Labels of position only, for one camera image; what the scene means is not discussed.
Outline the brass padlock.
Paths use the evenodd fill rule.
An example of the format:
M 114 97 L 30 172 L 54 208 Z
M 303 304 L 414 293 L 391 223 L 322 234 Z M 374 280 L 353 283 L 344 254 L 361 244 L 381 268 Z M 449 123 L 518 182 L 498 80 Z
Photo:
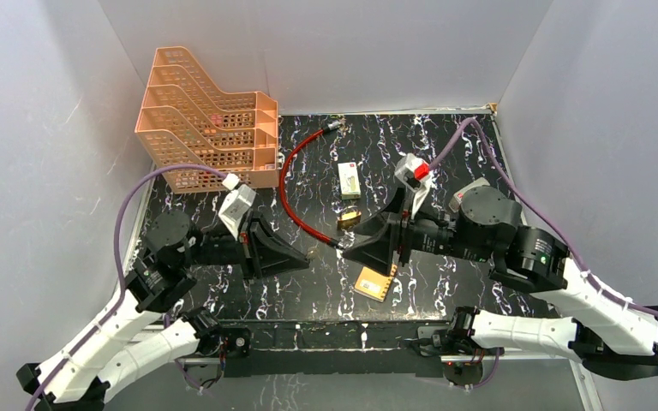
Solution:
M 361 222 L 362 213 L 356 206 L 342 210 L 337 219 L 337 230 L 350 229 Z

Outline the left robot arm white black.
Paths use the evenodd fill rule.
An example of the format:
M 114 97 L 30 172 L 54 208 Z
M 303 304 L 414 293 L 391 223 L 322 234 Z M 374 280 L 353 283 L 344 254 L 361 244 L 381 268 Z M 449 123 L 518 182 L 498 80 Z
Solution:
M 155 218 L 145 249 L 104 311 L 59 353 L 16 373 L 29 410 L 101 410 L 123 387 L 165 362 L 222 347 L 219 322 L 205 308 L 185 313 L 146 341 L 132 338 L 168 313 L 197 283 L 194 266 L 237 265 L 247 279 L 304 270 L 308 257 L 249 211 L 233 235 L 222 224 L 199 229 L 182 211 Z

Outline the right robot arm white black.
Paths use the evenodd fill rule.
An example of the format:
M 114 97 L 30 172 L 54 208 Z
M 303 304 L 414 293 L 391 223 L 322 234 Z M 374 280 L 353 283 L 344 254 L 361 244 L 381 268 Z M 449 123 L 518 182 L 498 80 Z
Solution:
M 476 186 L 462 194 L 452 215 L 428 209 L 411 214 L 408 204 L 407 193 L 397 190 L 389 205 L 356 227 L 364 241 L 343 256 L 382 275 L 415 251 L 490 262 L 492 280 L 559 313 L 537 319 L 458 307 L 452 326 L 420 337 L 418 350 L 445 355 L 516 348 L 561 356 L 619 381 L 658 376 L 658 316 L 595 289 L 566 244 L 523 224 L 519 203 L 496 188 Z

